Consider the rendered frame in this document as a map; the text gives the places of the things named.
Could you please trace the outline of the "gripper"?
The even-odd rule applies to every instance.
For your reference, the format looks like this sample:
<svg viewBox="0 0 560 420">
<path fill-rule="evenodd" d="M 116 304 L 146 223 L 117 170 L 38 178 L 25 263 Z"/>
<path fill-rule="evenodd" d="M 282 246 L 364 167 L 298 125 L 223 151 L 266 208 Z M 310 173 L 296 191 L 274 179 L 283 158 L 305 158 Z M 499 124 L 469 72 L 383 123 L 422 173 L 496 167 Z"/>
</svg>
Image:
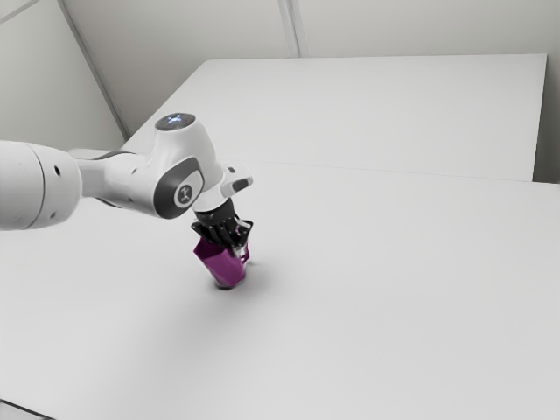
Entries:
<svg viewBox="0 0 560 420">
<path fill-rule="evenodd" d="M 194 214 L 196 221 L 192 229 L 201 238 L 215 245 L 234 246 L 235 257 L 241 263 L 248 261 L 247 243 L 253 221 L 240 218 L 233 204 L 222 204 L 213 210 Z"/>
</svg>

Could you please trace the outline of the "purple faceted mug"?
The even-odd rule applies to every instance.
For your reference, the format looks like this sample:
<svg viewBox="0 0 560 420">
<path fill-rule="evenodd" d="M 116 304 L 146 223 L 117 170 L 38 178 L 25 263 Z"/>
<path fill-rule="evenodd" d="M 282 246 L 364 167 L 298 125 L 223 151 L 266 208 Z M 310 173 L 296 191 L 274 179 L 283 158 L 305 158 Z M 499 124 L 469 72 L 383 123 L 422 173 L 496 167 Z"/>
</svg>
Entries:
<svg viewBox="0 0 560 420">
<path fill-rule="evenodd" d="M 245 278 L 245 264 L 249 261 L 249 245 L 243 248 L 224 248 L 200 238 L 193 253 L 213 276 L 221 290 L 231 290 Z"/>
</svg>

